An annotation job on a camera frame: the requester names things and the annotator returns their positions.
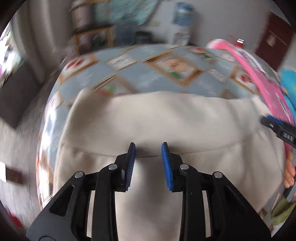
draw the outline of black container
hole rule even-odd
[[[135,44],[151,44],[152,43],[152,33],[137,31],[135,34]]]

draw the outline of red door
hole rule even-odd
[[[292,42],[293,34],[293,28],[288,23],[270,12],[267,28],[256,54],[277,70]]]

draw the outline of green cloth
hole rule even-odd
[[[295,205],[296,203],[289,203],[285,198],[279,201],[274,210],[271,212],[272,224],[275,226],[286,221]]]

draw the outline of beige cloth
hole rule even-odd
[[[76,172],[97,172],[136,144],[131,186],[116,193],[121,241],[178,240],[182,194],[165,183],[161,144],[200,172],[221,171],[256,211],[282,181],[284,145],[260,125],[257,98],[225,100],[170,92],[106,98],[87,90],[68,115],[54,192]]]

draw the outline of table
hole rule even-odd
[[[260,94],[250,76],[226,50],[135,45],[109,48],[71,60],[50,93],[41,122],[36,157],[41,208],[53,196],[59,139],[68,112],[84,88],[105,96],[174,91],[235,99]],[[260,213],[268,226],[271,225],[270,210],[278,200],[279,195],[275,193]]]

